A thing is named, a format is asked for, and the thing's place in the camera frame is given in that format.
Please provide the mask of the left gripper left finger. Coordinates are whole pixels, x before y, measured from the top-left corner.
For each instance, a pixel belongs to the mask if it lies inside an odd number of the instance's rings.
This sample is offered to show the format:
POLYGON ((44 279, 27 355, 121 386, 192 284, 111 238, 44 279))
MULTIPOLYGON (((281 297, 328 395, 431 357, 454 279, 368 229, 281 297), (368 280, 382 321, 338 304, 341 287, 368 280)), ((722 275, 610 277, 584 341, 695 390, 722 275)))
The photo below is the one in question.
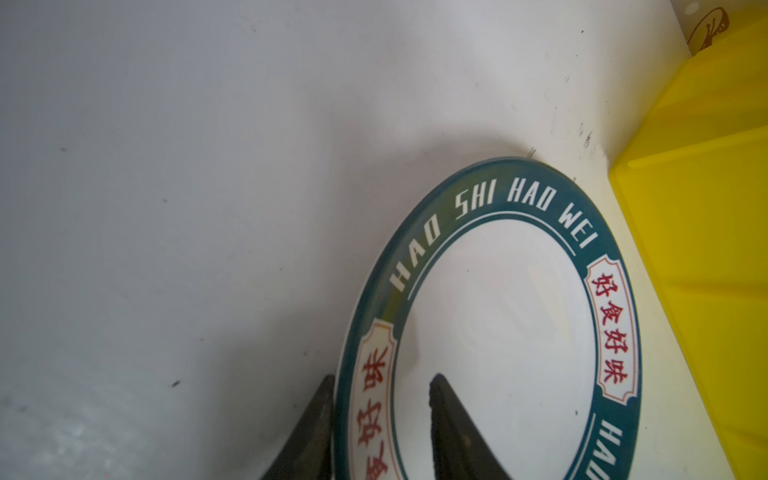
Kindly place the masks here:
POLYGON ((332 478, 334 387, 335 377, 326 375, 262 479, 332 478))

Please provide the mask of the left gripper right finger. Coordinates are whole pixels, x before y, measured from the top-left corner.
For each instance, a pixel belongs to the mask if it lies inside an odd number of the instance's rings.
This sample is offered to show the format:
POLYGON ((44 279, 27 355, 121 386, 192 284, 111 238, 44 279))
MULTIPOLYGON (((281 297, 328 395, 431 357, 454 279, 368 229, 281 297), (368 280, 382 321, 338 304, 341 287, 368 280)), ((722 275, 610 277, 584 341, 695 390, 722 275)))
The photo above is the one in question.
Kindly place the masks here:
POLYGON ((429 406, 436 479, 510 479, 442 374, 430 382, 429 406))

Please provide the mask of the dark lettered rim white plate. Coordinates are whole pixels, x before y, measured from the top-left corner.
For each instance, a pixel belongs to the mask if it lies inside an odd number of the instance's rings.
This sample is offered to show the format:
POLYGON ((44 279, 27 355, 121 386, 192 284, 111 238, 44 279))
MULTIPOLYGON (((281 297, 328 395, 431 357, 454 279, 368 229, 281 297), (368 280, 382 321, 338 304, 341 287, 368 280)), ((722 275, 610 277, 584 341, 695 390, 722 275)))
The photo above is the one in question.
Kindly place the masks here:
POLYGON ((482 161, 401 223, 344 342, 337 478, 435 478, 437 374, 510 478, 629 477, 642 390, 633 292, 604 218, 566 175, 482 161))

